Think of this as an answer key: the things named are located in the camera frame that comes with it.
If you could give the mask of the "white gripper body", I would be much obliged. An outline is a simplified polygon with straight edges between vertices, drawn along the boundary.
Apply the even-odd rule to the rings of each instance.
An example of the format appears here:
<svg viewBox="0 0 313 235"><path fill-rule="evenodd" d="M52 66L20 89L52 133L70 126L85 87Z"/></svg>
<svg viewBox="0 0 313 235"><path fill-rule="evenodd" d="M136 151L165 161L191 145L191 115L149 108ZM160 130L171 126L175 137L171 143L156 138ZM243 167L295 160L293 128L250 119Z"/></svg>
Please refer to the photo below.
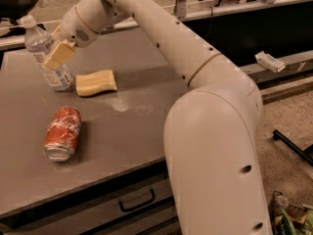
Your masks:
<svg viewBox="0 0 313 235"><path fill-rule="evenodd" d="M75 7L71 7L63 16L60 24L61 34L68 41L73 41L79 48L89 46L99 34L90 29L79 17Z"/></svg>

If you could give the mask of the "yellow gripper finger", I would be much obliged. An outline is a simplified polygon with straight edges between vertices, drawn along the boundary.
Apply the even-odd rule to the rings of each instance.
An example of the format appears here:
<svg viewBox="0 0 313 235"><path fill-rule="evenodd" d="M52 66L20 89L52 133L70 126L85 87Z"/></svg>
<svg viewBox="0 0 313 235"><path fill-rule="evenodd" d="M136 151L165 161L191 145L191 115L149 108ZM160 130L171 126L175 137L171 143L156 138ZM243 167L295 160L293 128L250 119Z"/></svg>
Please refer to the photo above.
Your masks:
<svg viewBox="0 0 313 235"><path fill-rule="evenodd" d="M74 55L75 43L65 39L55 45L45 60L44 65L51 70L56 70L60 65L68 62Z"/></svg>
<svg viewBox="0 0 313 235"><path fill-rule="evenodd" d="M62 42L65 40L65 38L63 37L63 35L61 33L61 26L60 25L58 25L56 27L56 29L54 30L54 32L52 33L52 37L57 42Z"/></svg>

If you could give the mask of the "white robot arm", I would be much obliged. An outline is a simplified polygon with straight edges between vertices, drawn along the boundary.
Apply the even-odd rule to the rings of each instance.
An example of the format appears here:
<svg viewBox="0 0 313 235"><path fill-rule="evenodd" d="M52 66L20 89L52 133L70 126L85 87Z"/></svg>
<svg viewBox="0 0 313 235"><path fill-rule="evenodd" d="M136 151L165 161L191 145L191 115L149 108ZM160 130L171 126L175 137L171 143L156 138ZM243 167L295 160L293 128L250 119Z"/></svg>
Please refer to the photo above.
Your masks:
<svg viewBox="0 0 313 235"><path fill-rule="evenodd" d="M80 0L63 16L48 61L133 18L189 91L171 107L165 160L183 235L272 235L255 133L263 102L255 82L154 0Z"/></svg>

